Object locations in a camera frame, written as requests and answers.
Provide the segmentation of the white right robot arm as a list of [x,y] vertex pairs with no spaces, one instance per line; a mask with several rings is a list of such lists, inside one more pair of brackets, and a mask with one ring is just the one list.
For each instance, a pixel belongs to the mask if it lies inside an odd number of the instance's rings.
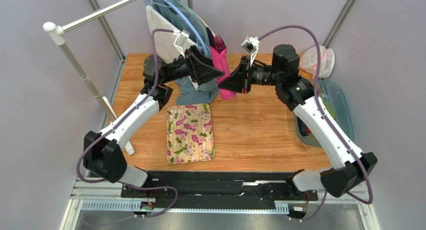
[[311,81],[299,75],[299,61],[289,44],[273,49],[270,65],[243,56],[219,88],[247,94],[252,85],[274,86],[278,99],[310,129],[331,164],[329,168],[296,171],[286,181],[300,192],[322,190],[339,198],[362,182],[369,184],[368,176],[378,159],[354,144],[331,117]]

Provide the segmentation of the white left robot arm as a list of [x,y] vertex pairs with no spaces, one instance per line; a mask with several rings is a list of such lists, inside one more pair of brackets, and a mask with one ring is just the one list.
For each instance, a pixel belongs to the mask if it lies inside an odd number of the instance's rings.
[[149,174],[127,163],[123,149],[143,124],[169,101],[173,89],[166,83],[190,77],[202,85],[224,76],[194,45],[171,63],[164,62],[154,53],[145,59],[143,65],[144,86],[135,101],[100,132],[89,131],[85,135],[84,151],[77,161],[78,168],[84,167],[99,176],[101,181],[132,188],[142,187]]

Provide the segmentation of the magenta paper napkin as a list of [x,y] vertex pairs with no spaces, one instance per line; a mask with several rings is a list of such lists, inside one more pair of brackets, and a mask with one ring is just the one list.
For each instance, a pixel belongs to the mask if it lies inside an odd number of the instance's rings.
[[[210,52],[211,52],[213,67],[224,73],[224,75],[219,77],[216,81],[217,84],[219,85],[231,75],[229,66],[228,66],[228,61],[227,61],[227,50],[224,49],[221,52],[219,52],[217,49],[211,46]],[[226,90],[222,88],[219,88],[219,94],[222,100],[230,100],[236,97],[236,93],[234,91]]]

